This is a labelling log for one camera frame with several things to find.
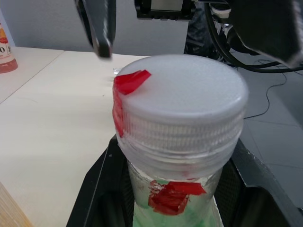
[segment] black holder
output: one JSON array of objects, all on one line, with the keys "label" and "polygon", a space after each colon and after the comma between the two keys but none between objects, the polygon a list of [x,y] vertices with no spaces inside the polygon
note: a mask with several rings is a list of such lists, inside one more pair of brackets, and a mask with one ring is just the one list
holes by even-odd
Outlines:
[{"label": "black holder", "polygon": [[[302,227],[303,216],[270,170],[239,140],[215,199],[225,227]],[[86,174],[67,227],[132,227],[134,194],[116,137]]]}]

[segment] table surface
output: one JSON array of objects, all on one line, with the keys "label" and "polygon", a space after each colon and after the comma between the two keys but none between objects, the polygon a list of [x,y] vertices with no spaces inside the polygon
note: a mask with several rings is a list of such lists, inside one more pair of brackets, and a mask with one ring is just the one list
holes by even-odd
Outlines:
[{"label": "table surface", "polygon": [[140,56],[14,48],[0,74],[0,182],[35,227],[64,227],[115,129],[113,68]]}]

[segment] white bottle cap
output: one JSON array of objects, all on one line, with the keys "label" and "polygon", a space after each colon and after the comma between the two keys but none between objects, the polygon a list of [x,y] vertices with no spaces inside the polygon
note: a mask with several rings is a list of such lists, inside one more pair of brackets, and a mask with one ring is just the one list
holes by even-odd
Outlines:
[{"label": "white bottle cap", "polygon": [[229,160],[243,126],[247,86],[231,67],[193,55],[144,58],[119,75],[147,70],[134,92],[119,94],[126,158],[149,175],[185,180],[211,175]]}]

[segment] plastic bottle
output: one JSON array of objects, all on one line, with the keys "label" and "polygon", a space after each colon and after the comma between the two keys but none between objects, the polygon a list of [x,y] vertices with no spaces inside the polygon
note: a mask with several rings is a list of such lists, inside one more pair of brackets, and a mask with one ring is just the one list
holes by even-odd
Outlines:
[{"label": "plastic bottle", "polygon": [[9,41],[0,23],[0,73],[11,72],[16,68],[17,61],[11,53]]},{"label": "plastic bottle", "polygon": [[213,195],[243,126],[241,76],[203,57],[154,56],[124,67],[113,95],[134,227],[220,227]]}]

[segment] gray floor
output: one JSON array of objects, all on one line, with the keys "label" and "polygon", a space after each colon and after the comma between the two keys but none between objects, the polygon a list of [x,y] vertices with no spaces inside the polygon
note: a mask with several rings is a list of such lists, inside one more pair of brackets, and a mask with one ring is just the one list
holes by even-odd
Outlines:
[{"label": "gray floor", "polygon": [[[256,59],[249,57],[247,63]],[[246,116],[267,108],[266,90],[283,83],[282,74],[258,74],[239,69],[250,89]],[[262,116],[245,120],[241,140],[267,164],[289,198],[303,208],[303,76],[286,73],[287,83],[268,92],[270,108]]]}]

